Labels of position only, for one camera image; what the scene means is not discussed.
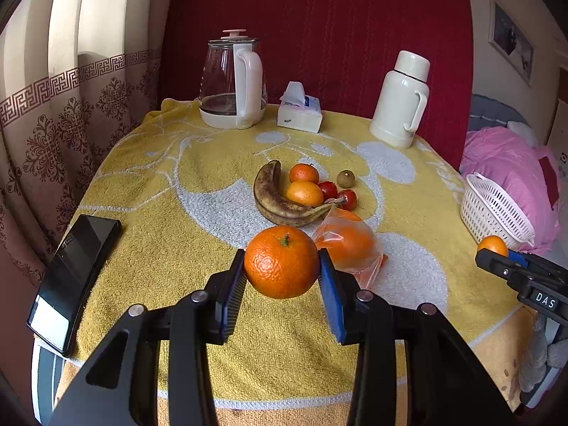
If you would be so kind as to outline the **grey gloved right hand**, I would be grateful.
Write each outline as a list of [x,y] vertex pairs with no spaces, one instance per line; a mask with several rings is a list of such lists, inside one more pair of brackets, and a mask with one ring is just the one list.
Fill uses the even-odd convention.
[[523,392],[531,392],[541,383],[548,368],[563,368],[567,362],[567,327],[539,313],[519,370]]

